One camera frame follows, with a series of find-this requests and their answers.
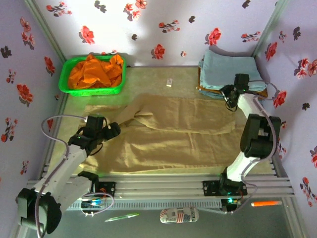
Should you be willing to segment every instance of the light blue towel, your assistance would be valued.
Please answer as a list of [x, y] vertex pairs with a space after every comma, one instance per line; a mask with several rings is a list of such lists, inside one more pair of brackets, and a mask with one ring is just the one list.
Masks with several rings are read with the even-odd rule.
[[216, 93], [212, 93], [212, 92], [206, 92], [206, 91], [199, 91], [201, 94], [205, 95], [205, 96], [209, 96], [211, 98], [215, 98], [215, 99], [223, 99], [223, 95], [222, 94], [216, 94]]
[[[219, 90], [233, 84], [237, 73], [249, 75], [250, 81], [262, 80], [253, 57], [221, 56], [206, 50], [205, 58], [199, 63], [202, 68], [200, 85], [206, 89]], [[266, 88], [264, 82], [249, 82], [249, 90], [261, 92]]]

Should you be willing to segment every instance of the white robotic arm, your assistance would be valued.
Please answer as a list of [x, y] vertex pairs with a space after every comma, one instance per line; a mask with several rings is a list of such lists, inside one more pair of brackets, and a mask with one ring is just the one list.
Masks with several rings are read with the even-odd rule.
[[81, 172], [72, 183], [67, 182], [97, 145], [120, 134], [117, 123], [103, 127], [104, 120], [88, 116], [86, 126], [70, 138], [66, 152], [52, 171], [32, 189], [20, 191], [17, 197], [20, 225], [37, 230], [38, 237], [42, 237], [40, 233], [50, 234], [58, 226], [62, 212], [74, 201], [100, 190], [98, 176], [89, 172]]
[[281, 119], [267, 114], [258, 101], [258, 96], [249, 90], [249, 76], [236, 74], [234, 85], [227, 85], [220, 91], [232, 108], [240, 108], [247, 122], [241, 136], [240, 153], [236, 160], [220, 176], [218, 191], [221, 195], [236, 195], [243, 189], [243, 177], [261, 160], [271, 157], [276, 150]]
[[[239, 96], [238, 107], [243, 111], [246, 118], [248, 118], [250, 114], [263, 115], [263, 112], [256, 106], [254, 99], [258, 101], [257, 98], [254, 98], [254, 94], [242, 94]], [[258, 162], [260, 162], [258, 157], [246, 157], [244, 152], [240, 151], [235, 161], [227, 168], [228, 179], [241, 181], [243, 170], [252, 163], [245, 171], [245, 174], [247, 174]]]

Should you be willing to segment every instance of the beige fabric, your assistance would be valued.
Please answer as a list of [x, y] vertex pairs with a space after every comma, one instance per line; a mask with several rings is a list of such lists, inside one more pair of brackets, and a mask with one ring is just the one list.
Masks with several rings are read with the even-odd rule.
[[243, 126], [223, 102], [144, 94], [125, 108], [87, 106], [121, 126], [81, 166], [86, 171], [135, 173], [171, 169], [225, 167], [239, 153]]
[[157, 130], [213, 135], [231, 132], [235, 127], [234, 113], [221, 101], [151, 94], [139, 95], [113, 120], [122, 124], [132, 119]]

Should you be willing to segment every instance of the floral wallpaper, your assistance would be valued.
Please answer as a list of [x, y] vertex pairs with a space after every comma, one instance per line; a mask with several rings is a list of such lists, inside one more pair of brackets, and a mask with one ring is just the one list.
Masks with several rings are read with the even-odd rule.
[[282, 120], [277, 151], [311, 237], [317, 233], [316, 11], [315, 0], [291, 1], [256, 57], [263, 79], [280, 90], [264, 106]]
[[[55, 113], [61, 62], [23, 1], [1, 3], [0, 237], [7, 238], [16, 225], [16, 196], [38, 179], [47, 142], [40, 124]], [[49, 13], [67, 17], [63, 8], [54, 5]], [[46, 129], [52, 126], [49, 121]]]
[[277, 0], [33, 1], [68, 59], [116, 51], [129, 66], [172, 66], [197, 65], [208, 48], [250, 56]]

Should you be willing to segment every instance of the green basket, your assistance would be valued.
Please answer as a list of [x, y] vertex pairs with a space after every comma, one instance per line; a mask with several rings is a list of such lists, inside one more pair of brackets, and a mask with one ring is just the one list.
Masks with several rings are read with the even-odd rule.
[[[109, 62], [113, 56], [95, 56], [101, 61]], [[122, 82], [119, 86], [114, 88], [93, 88], [93, 89], [69, 89], [68, 87], [68, 78], [72, 69], [81, 61], [85, 61], [87, 57], [75, 57], [66, 61], [63, 65], [63, 69], [59, 78], [59, 89], [64, 93], [69, 93], [74, 97], [83, 97], [83, 96], [92, 96], [92, 95], [113, 95], [121, 92], [122, 87], [125, 83], [125, 71], [126, 71], [126, 62], [123, 57], [123, 68], [122, 68]]]

